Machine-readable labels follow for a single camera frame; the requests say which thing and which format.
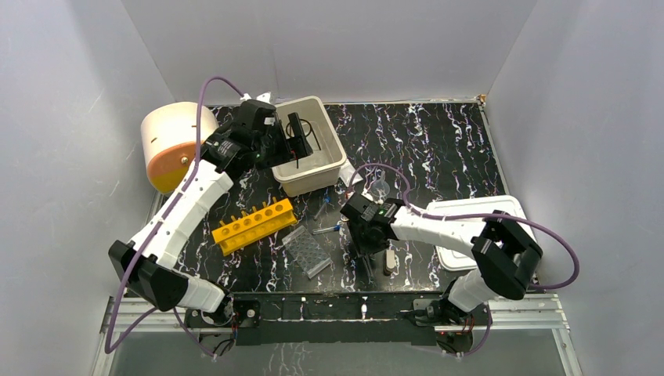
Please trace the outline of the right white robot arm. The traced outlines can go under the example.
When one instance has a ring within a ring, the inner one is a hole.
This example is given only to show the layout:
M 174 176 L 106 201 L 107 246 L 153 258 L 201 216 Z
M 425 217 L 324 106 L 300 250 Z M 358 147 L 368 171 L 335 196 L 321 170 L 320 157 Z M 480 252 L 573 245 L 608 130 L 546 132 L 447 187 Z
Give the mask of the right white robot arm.
M 389 248 L 394 240 L 416 241 L 462 254 L 475 268 L 457 277 L 439 299 L 419 298 L 401 315 L 417 326 L 462 324 L 494 298 L 524 298 L 543 256 L 519 201 L 511 195 L 434 201 L 413 210 L 388 198 L 378 204 L 363 195 L 341 207 L 359 257 Z

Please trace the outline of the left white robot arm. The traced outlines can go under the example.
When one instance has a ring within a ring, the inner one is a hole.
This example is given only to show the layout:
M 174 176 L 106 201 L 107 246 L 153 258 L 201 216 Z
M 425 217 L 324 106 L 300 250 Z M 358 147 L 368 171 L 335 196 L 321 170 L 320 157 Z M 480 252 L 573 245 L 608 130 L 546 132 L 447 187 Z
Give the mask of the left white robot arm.
M 195 149 L 193 165 L 155 216 L 128 242 L 109 250 L 120 292 L 131 291 L 158 310 L 198 309 L 215 326 L 231 321 L 234 306 L 218 285 L 178 272 L 175 264 L 211 206 L 243 174 L 312 155 L 299 114 L 281 121 L 272 104 L 243 101 L 233 121 Z

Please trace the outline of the black wire ring stand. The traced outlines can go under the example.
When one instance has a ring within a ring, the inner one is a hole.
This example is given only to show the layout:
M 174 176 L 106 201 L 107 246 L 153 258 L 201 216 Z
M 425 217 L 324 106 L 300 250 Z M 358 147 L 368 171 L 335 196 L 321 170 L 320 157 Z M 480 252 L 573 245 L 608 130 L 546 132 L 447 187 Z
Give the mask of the black wire ring stand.
M 307 125 L 307 126 L 309 127 L 309 130 L 308 130 L 308 132 L 306 133 L 305 136 L 308 137 L 308 136 L 310 136 L 310 135 L 313 135 L 314 141 L 315 141 L 315 143 L 316 143 L 316 147 L 318 148 L 317 150 L 314 150 L 313 147 L 312 147 L 312 154 L 310 155 L 310 157 L 311 157 L 311 156 L 314 155 L 314 153 L 315 153 L 316 151 L 321 151 L 321 150 L 322 150 L 322 147 L 321 147 L 321 145 L 320 145 L 320 142 L 319 142 L 319 140 L 318 140 L 318 137 L 317 137 L 316 133 L 314 132 L 314 129 L 313 129 L 313 127 L 312 127 L 311 122 L 310 122 L 310 121 L 307 121 L 307 120 L 305 120 L 305 119 L 301 119 L 300 122 L 303 123 L 303 124 L 305 124 L 305 125 Z M 299 159 L 296 160 L 296 165 L 295 165 L 295 166 L 296 166 L 297 169 L 299 169 L 299 166 L 300 166 L 300 160 L 299 160 Z

